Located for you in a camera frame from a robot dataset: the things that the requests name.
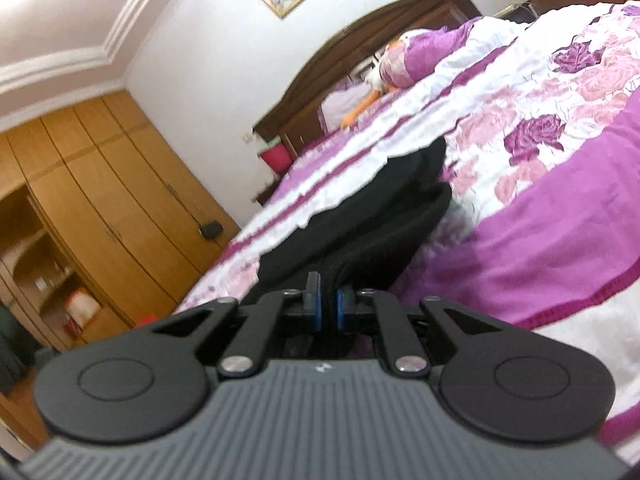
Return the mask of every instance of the ceiling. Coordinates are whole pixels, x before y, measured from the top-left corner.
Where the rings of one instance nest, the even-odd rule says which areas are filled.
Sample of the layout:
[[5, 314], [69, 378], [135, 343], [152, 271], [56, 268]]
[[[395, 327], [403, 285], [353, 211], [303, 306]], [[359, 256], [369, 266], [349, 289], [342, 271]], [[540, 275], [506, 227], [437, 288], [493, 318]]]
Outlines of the ceiling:
[[172, 0], [0, 0], [0, 131], [122, 87]]

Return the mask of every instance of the white logo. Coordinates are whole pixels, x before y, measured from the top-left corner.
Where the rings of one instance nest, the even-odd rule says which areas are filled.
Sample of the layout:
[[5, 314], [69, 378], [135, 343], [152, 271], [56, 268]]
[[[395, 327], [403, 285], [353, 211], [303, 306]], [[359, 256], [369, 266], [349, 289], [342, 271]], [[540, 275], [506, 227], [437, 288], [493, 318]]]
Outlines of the white logo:
[[332, 367], [329, 363], [322, 363], [321, 365], [316, 366], [316, 372], [320, 372], [321, 374], [330, 372], [333, 369], [334, 367]]

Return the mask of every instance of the purple flower print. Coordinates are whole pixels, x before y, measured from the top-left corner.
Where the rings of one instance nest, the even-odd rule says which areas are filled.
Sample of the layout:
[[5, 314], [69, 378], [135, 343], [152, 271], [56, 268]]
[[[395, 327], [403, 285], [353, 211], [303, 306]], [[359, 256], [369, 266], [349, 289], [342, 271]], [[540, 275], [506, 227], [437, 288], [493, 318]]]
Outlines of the purple flower print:
[[640, 7], [635, 5], [628, 5], [622, 9], [627, 16], [640, 16]]
[[558, 68], [554, 72], [563, 74], [575, 74], [587, 68], [595, 66], [602, 61], [602, 53], [604, 48], [600, 48], [595, 52], [589, 52], [591, 41], [586, 43], [572, 43], [568, 49], [558, 52], [554, 56], [554, 62]]
[[564, 152], [564, 146], [558, 139], [564, 132], [565, 124], [556, 115], [542, 115], [533, 119], [524, 119], [506, 137], [504, 148], [511, 153], [509, 164], [531, 160], [540, 154], [539, 144], [546, 144]]

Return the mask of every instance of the ridged gray surface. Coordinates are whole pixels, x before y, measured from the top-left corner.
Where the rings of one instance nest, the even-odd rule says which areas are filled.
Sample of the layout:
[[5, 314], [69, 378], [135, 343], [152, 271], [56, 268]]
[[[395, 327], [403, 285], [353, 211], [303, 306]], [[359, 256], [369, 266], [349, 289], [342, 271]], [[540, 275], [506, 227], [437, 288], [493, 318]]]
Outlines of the ridged gray surface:
[[505, 446], [455, 423], [427, 384], [376, 361], [271, 362], [227, 381], [179, 430], [123, 448], [52, 441], [33, 480], [614, 480], [626, 466], [593, 439]]

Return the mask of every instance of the black circular joint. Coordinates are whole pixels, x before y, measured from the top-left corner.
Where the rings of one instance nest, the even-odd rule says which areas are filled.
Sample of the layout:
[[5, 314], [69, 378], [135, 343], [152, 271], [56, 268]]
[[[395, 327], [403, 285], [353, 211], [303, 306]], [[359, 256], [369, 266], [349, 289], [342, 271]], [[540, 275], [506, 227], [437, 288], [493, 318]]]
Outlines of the black circular joint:
[[36, 378], [34, 399], [53, 434], [131, 444], [176, 430], [209, 393], [193, 349], [180, 338], [133, 331], [65, 352]]
[[469, 338], [444, 367], [440, 393], [457, 417], [482, 433], [551, 444], [597, 431], [615, 386], [586, 352], [514, 330]]
[[80, 374], [80, 388], [98, 400], [117, 402], [146, 392], [154, 382], [153, 370], [134, 359], [108, 359]]

